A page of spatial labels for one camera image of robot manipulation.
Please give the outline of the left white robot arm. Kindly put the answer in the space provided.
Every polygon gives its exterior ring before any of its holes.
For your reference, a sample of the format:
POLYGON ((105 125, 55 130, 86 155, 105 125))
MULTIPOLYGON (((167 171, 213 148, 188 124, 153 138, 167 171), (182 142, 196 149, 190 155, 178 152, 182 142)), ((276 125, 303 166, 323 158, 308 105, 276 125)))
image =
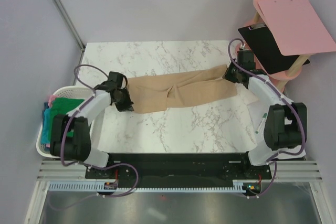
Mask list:
POLYGON ((103 178, 111 178, 115 165, 109 154, 92 146, 90 128, 96 117, 107 107, 115 105, 119 112, 134 110, 127 88, 127 77, 110 72, 107 80, 93 89, 93 94, 66 114, 57 114, 51 126, 50 153, 61 161, 78 161, 97 168, 103 178))

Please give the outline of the beige t shirt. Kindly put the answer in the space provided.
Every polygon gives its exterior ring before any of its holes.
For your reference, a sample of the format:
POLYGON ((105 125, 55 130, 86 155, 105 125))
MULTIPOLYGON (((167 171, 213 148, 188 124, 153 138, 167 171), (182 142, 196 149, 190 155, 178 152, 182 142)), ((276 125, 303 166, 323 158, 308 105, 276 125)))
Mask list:
POLYGON ((214 68, 142 76, 128 80, 128 90, 136 113, 153 113, 168 108, 188 108, 237 95, 234 83, 223 79, 226 65, 214 68))

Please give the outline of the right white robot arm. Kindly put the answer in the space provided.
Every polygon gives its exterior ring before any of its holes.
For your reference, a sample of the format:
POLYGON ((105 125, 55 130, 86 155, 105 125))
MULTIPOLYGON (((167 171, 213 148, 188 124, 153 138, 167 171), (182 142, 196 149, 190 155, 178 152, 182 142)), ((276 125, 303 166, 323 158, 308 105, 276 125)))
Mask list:
POLYGON ((247 153, 249 161, 240 166, 245 178, 254 178, 259 166, 274 159, 305 156, 307 107, 284 96, 262 69, 256 69, 252 51, 238 50, 223 78, 243 84, 261 103, 255 110, 257 119, 263 120, 256 133, 259 143, 247 153))

